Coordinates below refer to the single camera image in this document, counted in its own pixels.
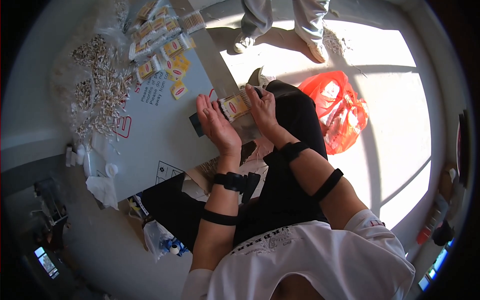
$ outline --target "gray pants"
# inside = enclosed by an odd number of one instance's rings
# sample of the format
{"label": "gray pants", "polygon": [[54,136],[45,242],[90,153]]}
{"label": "gray pants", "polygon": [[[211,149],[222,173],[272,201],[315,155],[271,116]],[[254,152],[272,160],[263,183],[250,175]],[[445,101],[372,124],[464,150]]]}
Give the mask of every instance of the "gray pants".
{"label": "gray pants", "polygon": [[[330,0],[292,0],[295,13],[295,32],[308,45],[322,42],[322,19],[328,12]],[[257,38],[272,28],[271,0],[241,0],[245,14],[241,30],[247,37]]]}

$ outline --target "window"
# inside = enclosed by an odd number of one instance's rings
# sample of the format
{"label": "window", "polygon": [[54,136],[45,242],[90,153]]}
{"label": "window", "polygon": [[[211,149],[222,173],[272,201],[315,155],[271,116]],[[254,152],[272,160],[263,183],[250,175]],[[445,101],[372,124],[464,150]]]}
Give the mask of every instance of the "window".
{"label": "window", "polygon": [[448,252],[451,250],[452,244],[455,239],[449,241],[446,245],[445,248],[442,249],[440,254],[437,256],[437,259],[435,262],[432,264],[432,266],[428,269],[427,273],[425,276],[420,280],[419,286],[422,291],[425,291],[430,282],[432,282],[435,277],[437,276],[438,270],[442,267],[442,264],[445,261],[445,258],[448,255]]}
{"label": "window", "polygon": [[52,279],[58,276],[59,272],[57,268],[45,253],[43,247],[39,247],[37,250],[35,250],[35,255],[38,257],[38,261]]}

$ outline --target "white sneaker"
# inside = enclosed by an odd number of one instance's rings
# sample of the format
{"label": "white sneaker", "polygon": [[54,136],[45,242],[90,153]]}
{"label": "white sneaker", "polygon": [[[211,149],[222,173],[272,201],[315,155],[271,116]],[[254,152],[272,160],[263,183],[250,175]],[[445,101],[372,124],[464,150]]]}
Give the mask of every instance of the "white sneaker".
{"label": "white sneaker", "polygon": [[243,53],[247,51],[248,48],[252,48],[255,44],[255,38],[246,37],[243,32],[240,32],[239,36],[235,39],[235,44],[233,49],[237,53]]}
{"label": "white sneaker", "polygon": [[313,57],[315,57],[320,63],[324,63],[328,60],[328,53],[323,43],[309,44],[308,48],[310,48]]}
{"label": "white sneaker", "polygon": [[268,65],[264,65],[258,71],[258,84],[264,88],[266,87],[271,81],[275,80],[276,76],[273,72],[272,68],[269,68]]}

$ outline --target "red plastic bag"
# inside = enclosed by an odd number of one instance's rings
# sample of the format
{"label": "red plastic bag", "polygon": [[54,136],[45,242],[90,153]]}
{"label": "red plastic bag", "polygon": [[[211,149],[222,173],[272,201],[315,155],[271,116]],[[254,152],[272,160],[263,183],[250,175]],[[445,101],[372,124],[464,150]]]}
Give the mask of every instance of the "red plastic bag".
{"label": "red plastic bag", "polygon": [[312,98],[327,154],[342,153],[350,148],[367,126],[368,108],[348,83],[342,71],[321,73],[307,78],[299,89]]}

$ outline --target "hand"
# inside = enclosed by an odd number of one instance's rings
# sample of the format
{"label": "hand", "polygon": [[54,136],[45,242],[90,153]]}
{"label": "hand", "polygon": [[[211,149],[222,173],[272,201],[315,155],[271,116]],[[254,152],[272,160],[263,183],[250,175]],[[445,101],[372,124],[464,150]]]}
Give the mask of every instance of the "hand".
{"label": "hand", "polygon": [[245,86],[245,91],[252,103],[250,113],[260,132],[269,139],[270,132],[278,125],[275,116],[275,97],[272,93],[262,89],[262,98],[260,99],[250,84]]}
{"label": "hand", "polygon": [[220,111],[218,102],[211,103],[209,96],[198,95],[197,114],[203,132],[218,148],[220,156],[238,158],[240,162],[241,139]]}

